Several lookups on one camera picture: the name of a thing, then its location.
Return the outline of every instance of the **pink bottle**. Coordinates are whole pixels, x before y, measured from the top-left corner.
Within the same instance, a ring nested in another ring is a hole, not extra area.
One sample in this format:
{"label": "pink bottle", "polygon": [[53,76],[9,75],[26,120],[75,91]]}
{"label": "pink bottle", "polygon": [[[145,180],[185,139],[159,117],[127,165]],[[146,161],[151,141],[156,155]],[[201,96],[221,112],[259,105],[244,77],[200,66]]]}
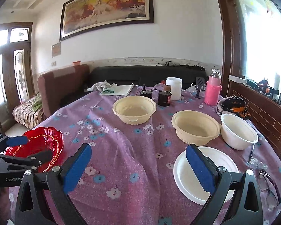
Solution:
{"label": "pink bottle", "polygon": [[205,99],[204,102],[211,106],[216,106],[218,102],[218,97],[222,86],[220,85],[221,76],[220,70],[212,69],[212,73],[209,76],[206,86]]}

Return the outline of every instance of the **glove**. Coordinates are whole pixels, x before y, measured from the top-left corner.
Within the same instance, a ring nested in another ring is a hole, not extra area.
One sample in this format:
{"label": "glove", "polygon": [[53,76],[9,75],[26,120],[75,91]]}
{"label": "glove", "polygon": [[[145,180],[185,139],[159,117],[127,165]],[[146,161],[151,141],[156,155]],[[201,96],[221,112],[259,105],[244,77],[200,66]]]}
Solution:
{"label": "glove", "polygon": [[102,92],[103,90],[105,90],[107,88],[110,88],[110,87],[112,87],[114,85],[115,85],[114,83],[112,85],[110,85],[105,80],[104,82],[95,83],[91,88],[88,88],[87,91],[89,91],[89,92],[94,92],[94,91]]}

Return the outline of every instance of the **white plastic jar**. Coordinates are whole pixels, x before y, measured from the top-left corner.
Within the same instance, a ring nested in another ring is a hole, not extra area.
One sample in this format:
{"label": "white plastic jar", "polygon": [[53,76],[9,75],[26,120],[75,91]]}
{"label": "white plastic jar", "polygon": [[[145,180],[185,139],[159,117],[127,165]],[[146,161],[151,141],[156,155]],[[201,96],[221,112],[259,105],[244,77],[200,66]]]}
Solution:
{"label": "white plastic jar", "polygon": [[168,77],[166,85],[171,86],[171,101],[177,101],[181,98],[182,79]]}

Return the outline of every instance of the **purple tablecloth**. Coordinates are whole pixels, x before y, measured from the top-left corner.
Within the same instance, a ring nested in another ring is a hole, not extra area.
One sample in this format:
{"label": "purple tablecloth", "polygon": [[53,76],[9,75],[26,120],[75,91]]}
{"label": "purple tablecloth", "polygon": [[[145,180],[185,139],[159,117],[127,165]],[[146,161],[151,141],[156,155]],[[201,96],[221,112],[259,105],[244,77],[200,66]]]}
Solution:
{"label": "purple tablecloth", "polygon": [[[137,86],[130,95],[135,95]],[[156,112],[144,124],[127,125],[112,112],[113,103],[121,97],[101,96],[93,92],[58,110],[39,126],[53,126],[64,134],[63,156],[73,155],[82,143],[92,146],[92,159],[76,189],[69,194],[88,224],[158,224],[187,225],[198,214],[201,205],[187,199],[173,177],[173,165],[186,144],[176,135],[172,115],[181,110],[206,113],[220,123],[216,107],[197,99],[194,92],[182,91],[179,101],[169,107],[157,106]],[[276,181],[281,193],[281,162],[270,144],[256,130],[259,142],[254,158],[267,165],[267,172]],[[250,148],[237,151],[221,136],[206,146],[230,156],[244,172],[254,165],[247,163]],[[18,187],[10,188],[12,216]],[[281,210],[281,204],[269,207],[266,192],[261,192],[264,224],[270,224]],[[58,224],[63,224],[53,201],[47,201]],[[214,224],[220,224],[229,202],[225,203]]]}

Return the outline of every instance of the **white plate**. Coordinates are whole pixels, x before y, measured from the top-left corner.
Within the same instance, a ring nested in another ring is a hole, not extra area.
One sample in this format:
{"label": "white plate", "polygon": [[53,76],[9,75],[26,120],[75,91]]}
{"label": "white plate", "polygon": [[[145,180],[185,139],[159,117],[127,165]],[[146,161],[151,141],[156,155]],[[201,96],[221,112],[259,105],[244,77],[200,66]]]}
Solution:
{"label": "white plate", "polygon": [[[198,146],[198,148],[204,156],[209,157],[217,167],[223,166],[230,172],[238,173],[236,164],[225,153],[206,146]],[[186,159],[186,151],[182,152],[175,161],[174,179],[182,194],[188,199],[200,205],[205,204],[210,193],[203,190],[198,178]],[[233,194],[233,190],[228,191],[225,202],[230,200]]]}

